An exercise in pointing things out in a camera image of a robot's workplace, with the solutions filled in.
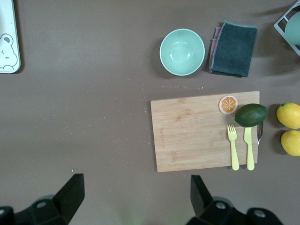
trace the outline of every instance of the orange slice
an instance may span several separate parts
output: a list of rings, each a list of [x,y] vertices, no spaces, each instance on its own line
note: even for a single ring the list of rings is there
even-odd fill
[[[238,108],[238,100],[235,96],[232,95],[226,95],[223,98],[221,98],[219,102],[219,110],[223,114],[231,114],[236,111]]]

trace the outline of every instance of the knife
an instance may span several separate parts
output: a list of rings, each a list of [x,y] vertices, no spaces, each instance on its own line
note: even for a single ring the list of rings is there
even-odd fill
[[[252,131],[251,127],[246,127],[244,133],[244,141],[247,143],[247,169],[248,170],[254,170],[251,131]]]
[[[261,143],[262,135],[263,135],[263,122],[257,125],[257,145]]]

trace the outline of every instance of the plastic toy fruit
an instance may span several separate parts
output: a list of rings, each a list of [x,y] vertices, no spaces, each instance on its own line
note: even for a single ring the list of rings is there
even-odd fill
[[[281,104],[276,112],[277,119],[291,129],[300,128],[300,105],[295,103]]]
[[[235,96],[226,95],[219,102],[219,109],[223,114],[231,114],[238,108],[238,100]]]
[[[266,118],[267,108],[260,104],[247,104],[239,108],[234,116],[234,120],[244,128],[254,127]]]
[[[285,131],[281,136],[281,145],[291,156],[300,156],[300,131]]]

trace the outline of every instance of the yellow knife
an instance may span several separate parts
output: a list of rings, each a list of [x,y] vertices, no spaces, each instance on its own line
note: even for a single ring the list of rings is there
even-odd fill
[[[247,143],[247,169],[254,170],[251,127],[245,128],[244,141]]]

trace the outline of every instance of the white tray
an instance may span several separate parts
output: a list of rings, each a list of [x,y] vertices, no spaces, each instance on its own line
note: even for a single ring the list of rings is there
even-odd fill
[[[14,2],[0,1],[0,73],[11,74],[21,65]]]
[[[295,4],[292,5],[292,7],[287,10],[286,13],[276,23],[274,24],[275,29],[279,32],[279,34],[286,40],[285,38],[285,27],[287,25],[287,22],[289,22],[290,18],[293,16],[293,14],[296,13],[296,11],[293,12],[293,9],[300,6],[300,0],[296,1]],[[299,45],[293,45],[289,43],[287,40],[286,42],[293,48],[293,50],[300,56],[300,46]]]

